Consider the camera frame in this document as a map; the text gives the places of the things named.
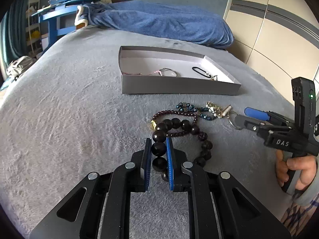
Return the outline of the right hand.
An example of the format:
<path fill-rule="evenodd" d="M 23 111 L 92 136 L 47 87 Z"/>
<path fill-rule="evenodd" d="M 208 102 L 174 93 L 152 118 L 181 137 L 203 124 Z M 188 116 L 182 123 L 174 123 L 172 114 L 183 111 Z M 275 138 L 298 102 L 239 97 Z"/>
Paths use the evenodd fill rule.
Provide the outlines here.
<path fill-rule="evenodd" d="M 289 158 L 287 161 L 284 161 L 283 152 L 277 149 L 275 172 L 277 182 L 279 183 L 280 187 L 282 187 L 284 183 L 288 181 L 289 170 L 301 171 L 295 188 L 297 190 L 305 191 L 310 186 L 310 184 L 316 176 L 316 157 L 312 155 L 307 155 L 305 157 Z"/>

